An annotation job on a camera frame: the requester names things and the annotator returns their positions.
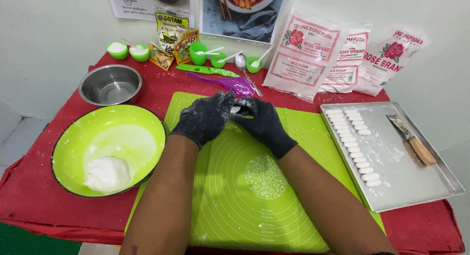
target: green knife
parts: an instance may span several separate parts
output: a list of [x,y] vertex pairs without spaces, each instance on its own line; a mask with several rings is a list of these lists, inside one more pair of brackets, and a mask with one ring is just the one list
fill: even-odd
[[187,65],[187,64],[180,64],[176,66],[178,70],[187,71],[187,72],[198,72],[204,74],[218,74],[225,77],[240,77],[235,72],[227,71],[224,69],[217,69],[212,67],[204,67],[204,66],[196,66],[196,65]]

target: wooden knife handle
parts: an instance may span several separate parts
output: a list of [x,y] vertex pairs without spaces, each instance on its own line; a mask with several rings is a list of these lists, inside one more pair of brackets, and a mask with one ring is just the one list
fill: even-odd
[[426,165],[436,164],[436,159],[431,155],[431,152],[429,152],[429,150],[421,143],[421,140],[419,140],[418,138],[414,138],[409,142],[416,154],[418,154],[421,161],[423,161]]

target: kitchen knife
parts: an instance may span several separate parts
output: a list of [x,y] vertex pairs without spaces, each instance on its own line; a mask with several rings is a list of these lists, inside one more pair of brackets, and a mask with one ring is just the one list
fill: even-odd
[[197,72],[197,73],[204,73],[204,74],[218,74],[225,77],[240,77],[235,72],[227,71],[224,69],[217,69],[212,67],[204,67],[204,66],[197,66],[197,65],[188,65],[188,64],[180,64],[176,66],[178,70],[187,71],[187,72]]
[[416,154],[418,154],[421,161],[426,165],[436,164],[436,159],[431,155],[429,150],[421,143],[421,141],[409,131],[409,129],[398,118],[398,115],[387,114],[387,117],[401,132],[403,132],[403,134],[405,134],[406,139],[411,144]]

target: chopsticks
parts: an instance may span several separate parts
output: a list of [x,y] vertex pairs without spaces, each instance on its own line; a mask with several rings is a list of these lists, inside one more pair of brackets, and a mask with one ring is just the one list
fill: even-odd
[[[232,20],[232,15],[230,14],[230,9],[228,8],[227,0],[224,0],[224,5],[227,9],[228,19]],[[222,19],[225,20],[224,7],[222,6],[222,0],[219,0],[220,12],[222,13]]]

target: circle pattern on mat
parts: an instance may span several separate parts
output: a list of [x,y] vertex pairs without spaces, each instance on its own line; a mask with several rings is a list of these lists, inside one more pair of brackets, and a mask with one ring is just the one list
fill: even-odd
[[263,199],[276,199],[286,190],[287,180],[270,156],[256,156],[246,166],[246,184]]

